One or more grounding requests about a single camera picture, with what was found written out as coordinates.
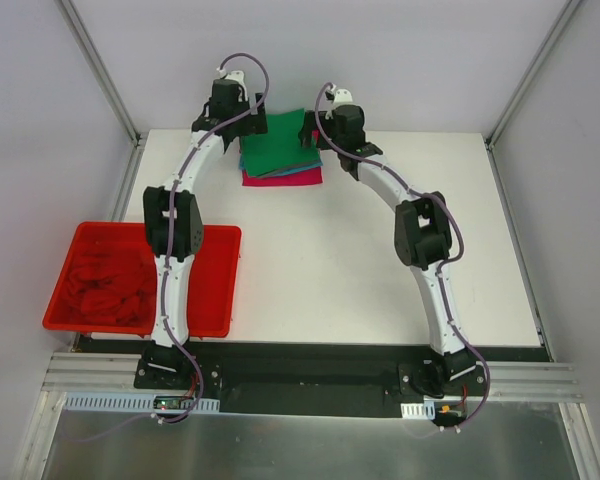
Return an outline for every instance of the red plastic tray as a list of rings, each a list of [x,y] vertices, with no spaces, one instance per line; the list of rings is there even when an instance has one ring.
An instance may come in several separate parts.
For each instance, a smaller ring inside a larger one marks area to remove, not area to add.
[[[225,337],[229,333],[233,292],[240,251],[241,231],[234,226],[205,225],[204,242],[196,255],[189,279],[187,323],[192,337]],[[81,333],[126,333],[149,335],[155,320],[155,300],[127,325],[87,322],[66,300],[69,273],[74,261],[90,248],[106,252],[137,252],[142,272],[156,288],[154,256],[141,223],[86,222],[76,229],[42,324],[50,330]]]

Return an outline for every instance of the gray wall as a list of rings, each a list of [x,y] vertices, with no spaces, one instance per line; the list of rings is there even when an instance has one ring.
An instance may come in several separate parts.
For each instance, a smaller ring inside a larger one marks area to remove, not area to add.
[[[75,3],[143,131],[191,125],[217,63],[247,51],[271,73],[271,112],[311,107],[333,81],[370,130],[486,133],[565,0]]]
[[[600,440],[600,0],[586,2],[496,146],[542,319]]]
[[[51,0],[0,0],[0,478],[51,352],[42,317],[78,223],[103,218],[130,153]]]

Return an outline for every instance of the red cloth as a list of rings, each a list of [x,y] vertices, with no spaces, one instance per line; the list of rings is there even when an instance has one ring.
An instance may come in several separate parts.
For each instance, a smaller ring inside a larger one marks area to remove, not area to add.
[[[137,251],[90,247],[74,259],[63,292],[69,322],[140,325],[155,309],[155,275]]]
[[[242,185],[245,187],[301,187],[322,183],[322,168],[316,167],[304,172],[292,173],[281,177],[257,178],[242,171]]]

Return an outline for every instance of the pink cloth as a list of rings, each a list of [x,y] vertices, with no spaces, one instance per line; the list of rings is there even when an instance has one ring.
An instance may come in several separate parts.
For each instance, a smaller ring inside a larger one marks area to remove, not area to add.
[[[316,167],[304,172],[282,177],[251,178],[242,171],[242,185],[245,187],[304,187],[322,183],[322,168]]]

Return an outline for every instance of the cable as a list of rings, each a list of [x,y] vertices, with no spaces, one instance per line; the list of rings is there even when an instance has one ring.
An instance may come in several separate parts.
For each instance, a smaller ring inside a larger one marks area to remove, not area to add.
[[[369,158],[360,157],[358,155],[349,153],[349,152],[343,150],[342,148],[338,147],[335,143],[333,143],[333,140],[331,140],[327,136],[326,132],[324,131],[324,128],[322,127],[322,123],[320,123],[320,101],[322,100],[322,97],[324,96],[326,91],[333,87],[334,87],[334,85],[331,82],[327,82],[323,85],[322,89],[320,90],[320,93],[318,94],[318,98],[316,99],[316,104],[315,104],[315,109],[314,109],[316,125],[318,127],[318,130],[320,131],[320,135],[322,135],[322,137],[325,139],[327,144],[329,144],[329,146],[333,149],[333,151],[335,151],[336,153],[339,153],[340,155],[344,155],[345,157],[348,157],[357,162],[366,163],[368,165],[373,165],[375,167],[379,167],[379,168],[385,170],[387,173],[389,173],[389,175],[391,175],[400,184],[400,186],[402,188],[404,188],[407,191],[407,193],[411,193],[418,198],[426,198],[426,199],[429,199],[429,200],[435,202],[435,204],[440,207],[440,209],[443,211],[443,213],[449,220],[449,223],[451,224],[453,231],[456,235],[456,238],[458,240],[458,253],[454,257],[450,257],[446,260],[443,260],[442,262],[440,262],[438,264],[438,267],[436,268],[436,277],[438,277],[438,282],[440,284],[440,290],[442,293],[442,301],[444,303],[444,309],[447,314],[447,323],[451,327],[451,330],[453,331],[453,333],[460,339],[462,344],[467,348],[467,350],[469,350],[471,353],[473,353],[473,355],[475,355],[476,358],[482,363],[482,368],[484,369],[484,376],[485,376],[484,395],[482,397],[482,400],[476,407],[476,409],[471,413],[471,415],[469,415],[467,417],[467,419],[464,422],[462,422],[462,425],[465,425],[467,422],[469,422],[470,420],[475,418],[475,416],[480,412],[480,410],[482,410],[485,403],[487,402],[487,398],[489,397],[489,392],[491,390],[491,371],[489,370],[489,365],[487,364],[484,357],[480,354],[480,352],[473,345],[471,345],[471,343],[469,343],[469,341],[464,337],[464,335],[462,335],[462,333],[460,332],[458,327],[455,325],[455,320],[453,318],[453,314],[451,313],[451,306],[449,305],[448,294],[444,287],[442,268],[445,265],[457,262],[464,255],[464,250],[465,250],[464,238],[462,237],[462,233],[460,232],[460,227],[458,226],[458,223],[456,222],[455,218],[453,217],[453,215],[451,214],[451,212],[449,211],[449,209],[447,208],[445,203],[436,195],[433,195],[431,193],[421,193],[421,192],[417,192],[417,191],[413,190],[411,187],[409,187],[407,182],[405,182],[402,179],[402,177],[391,167],[389,167],[381,162],[376,162],[375,160],[371,160]]]
[[[267,98],[267,95],[269,94],[269,85],[270,85],[269,73],[267,72],[267,69],[262,64],[262,62],[260,62],[260,60],[258,60],[253,55],[250,55],[250,54],[244,53],[244,52],[239,52],[239,53],[234,53],[232,55],[229,55],[220,64],[220,69],[223,69],[224,66],[227,64],[227,62],[229,62],[230,60],[233,60],[234,58],[238,58],[238,57],[244,57],[244,58],[248,58],[249,60],[252,60],[256,65],[258,65],[258,67],[260,67],[260,70],[262,70],[262,74],[263,74],[264,80],[265,80],[265,88],[264,88],[262,97],[260,98],[260,100],[258,100],[255,103],[255,105],[251,109],[246,110],[246,111],[236,115],[235,117],[232,117],[229,120],[225,120],[224,122],[216,125],[211,130],[206,132],[202,136],[202,138],[200,138],[200,140],[198,141],[198,144],[194,148],[192,148],[191,152],[189,152],[189,155],[187,155],[187,158],[185,159],[184,163],[182,164],[182,167],[178,171],[178,174],[177,174],[178,178],[176,180],[174,180],[173,186],[171,187],[171,191],[169,193],[169,231],[168,231],[168,237],[167,237],[167,253],[165,255],[165,262],[164,262],[166,271],[162,277],[162,284],[160,286],[160,300],[161,300],[161,302],[160,302],[161,312],[160,313],[163,318],[164,328],[167,331],[167,335],[169,335],[169,338],[171,339],[173,344],[176,346],[176,348],[178,348],[178,350],[180,350],[180,352],[185,357],[187,357],[187,359],[193,365],[193,368],[196,370],[196,373],[198,375],[199,385],[200,385],[200,391],[198,392],[198,395],[196,395],[195,400],[193,402],[191,402],[189,407],[187,407],[183,413],[181,413],[178,416],[173,417],[173,418],[162,417],[160,420],[164,423],[177,423],[177,422],[181,421],[182,419],[186,418],[191,413],[191,411],[198,405],[198,403],[200,402],[200,399],[202,398],[202,394],[204,392],[204,379],[202,378],[202,371],[200,370],[200,366],[198,365],[198,362],[196,362],[195,357],[193,355],[191,355],[180,344],[180,342],[178,342],[178,340],[175,338],[175,336],[171,332],[171,328],[169,327],[169,322],[168,322],[169,316],[166,314],[166,308],[165,308],[166,281],[167,281],[167,277],[169,276],[169,270],[170,270],[169,257],[171,257],[171,253],[173,252],[173,237],[174,237],[174,229],[175,229],[174,224],[175,224],[176,190],[178,188],[178,185],[180,184],[180,180],[181,180],[182,176],[184,175],[184,172],[187,170],[187,167],[191,163],[191,160],[193,159],[196,152],[198,152],[200,150],[200,147],[202,146],[202,144],[204,144],[204,142],[206,142],[212,135],[215,135],[215,133],[218,132],[219,130],[231,125],[232,123],[235,123],[235,122],[245,118],[247,115],[251,115],[252,112],[257,111],[257,109],[264,103],[265,99]],[[105,430],[104,432],[100,432],[96,435],[93,435],[91,437],[86,437],[86,438],[73,438],[73,437],[68,436],[64,430],[64,424],[62,422],[60,422],[59,427],[60,427],[60,433],[63,438],[65,438],[69,441],[72,441],[72,442],[76,442],[76,443],[87,443],[87,442],[91,442],[93,440],[98,440],[100,438],[106,437],[107,435],[110,435],[111,433],[119,430],[120,428],[122,428],[126,425],[129,425],[137,420],[140,420],[141,418],[154,418],[155,416],[156,416],[155,413],[139,413],[137,415],[134,415],[133,417],[127,418],[126,420],[124,420],[123,422],[120,422],[117,425],[114,425],[113,427],[111,427],[108,430]]]

